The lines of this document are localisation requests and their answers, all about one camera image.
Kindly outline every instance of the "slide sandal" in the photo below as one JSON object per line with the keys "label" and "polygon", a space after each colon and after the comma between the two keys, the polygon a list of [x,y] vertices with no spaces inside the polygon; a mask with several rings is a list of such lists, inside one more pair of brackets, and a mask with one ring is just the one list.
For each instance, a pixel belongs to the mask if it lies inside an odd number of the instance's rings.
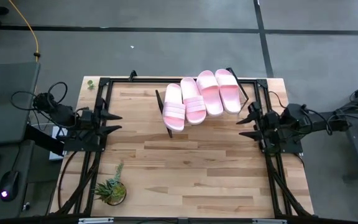
{"label": "slide sandal", "polygon": [[215,72],[216,81],[219,83],[224,110],[230,114],[237,114],[241,110],[239,85],[234,76],[226,69]]}
{"label": "slide sandal", "polygon": [[172,131],[182,131],[185,128],[186,106],[181,102],[181,88],[177,84],[169,84],[165,92],[162,119],[167,128]]}
{"label": "slide sandal", "polygon": [[197,87],[204,98],[206,111],[210,116],[219,116],[223,113],[219,86],[211,71],[203,71],[197,77]]}
{"label": "slide sandal", "polygon": [[184,78],[180,81],[183,103],[186,105],[186,119],[190,124],[201,124],[206,117],[204,98],[193,78]]}

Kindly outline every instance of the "wooden tabletop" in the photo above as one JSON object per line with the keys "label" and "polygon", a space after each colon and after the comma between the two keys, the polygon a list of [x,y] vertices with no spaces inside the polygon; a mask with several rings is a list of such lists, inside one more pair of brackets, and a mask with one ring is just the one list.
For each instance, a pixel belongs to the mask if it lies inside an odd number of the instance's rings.
{"label": "wooden tabletop", "polygon": [[[94,107],[97,88],[88,89],[88,80],[98,86],[100,77],[84,77],[77,108]],[[284,81],[269,78],[270,91],[282,103],[288,103]],[[111,133],[102,154],[98,182],[114,177],[115,167],[124,161],[121,182],[127,197],[118,206],[100,200],[93,203],[92,216],[98,217],[273,217],[272,199],[265,158],[253,140],[238,135],[252,130],[252,123],[235,125],[248,114],[247,105],[240,114],[207,117],[197,126],[170,139],[158,109],[155,90],[162,96],[166,83],[115,83],[109,112],[122,120],[108,121],[121,125]],[[243,85],[251,103],[255,101],[251,85]],[[273,109],[281,113],[275,95],[270,95]],[[83,153],[77,153],[68,165],[62,184],[62,203],[75,190],[80,179]],[[299,158],[283,154],[288,188],[304,208],[313,213],[308,184]],[[278,191],[284,211],[282,193]],[[84,209],[88,189],[83,197]],[[57,210],[57,191],[51,212]]]}

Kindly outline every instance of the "potted plant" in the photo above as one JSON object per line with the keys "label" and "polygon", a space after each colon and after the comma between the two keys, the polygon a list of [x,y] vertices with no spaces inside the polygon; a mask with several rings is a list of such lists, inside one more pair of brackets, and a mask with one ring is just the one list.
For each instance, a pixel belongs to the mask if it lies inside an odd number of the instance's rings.
{"label": "potted plant", "polygon": [[125,185],[119,180],[121,178],[121,172],[124,164],[121,162],[116,168],[116,175],[113,179],[106,180],[106,183],[97,183],[94,193],[99,196],[102,202],[108,205],[119,205],[124,201],[127,195],[127,189]]}

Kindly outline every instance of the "gray floor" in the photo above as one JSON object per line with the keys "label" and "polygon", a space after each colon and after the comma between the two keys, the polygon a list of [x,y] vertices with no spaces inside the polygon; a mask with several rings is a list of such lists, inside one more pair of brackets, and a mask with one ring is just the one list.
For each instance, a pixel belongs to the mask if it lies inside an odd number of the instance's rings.
{"label": "gray floor", "polygon": [[[6,1],[1,5],[11,8]],[[17,6],[31,24],[97,27],[249,28],[257,22],[252,0],[20,0]],[[358,30],[355,0],[260,0],[266,29]],[[1,20],[24,24],[12,11]],[[240,77],[266,77],[258,34],[153,32],[36,32],[40,42],[38,88],[64,81],[64,104],[76,105],[85,75],[197,75],[232,67]],[[291,102],[318,111],[334,110],[358,88],[358,35],[268,35],[275,77],[285,79]],[[30,32],[0,30],[0,63],[34,58]],[[306,176],[315,213],[321,217],[358,221],[358,182],[342,176],[358,169],[345,135],[313,133],[302,140]],[[39,153],[39,158],[46,157]],[[50,167],[56,174],[58,166]],[[50,191],[33,186],[45,213]]]}

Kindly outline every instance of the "computer mouse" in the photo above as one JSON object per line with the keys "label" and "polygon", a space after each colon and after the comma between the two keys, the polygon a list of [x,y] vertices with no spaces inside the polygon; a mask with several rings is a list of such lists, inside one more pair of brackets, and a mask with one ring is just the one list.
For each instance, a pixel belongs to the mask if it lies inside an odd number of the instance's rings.
{"label": "computer mouse", "polygon": [[0,182],[0,198],[4,202],[14,200],[18,192],[19,172],[8,171],[6,172]]}

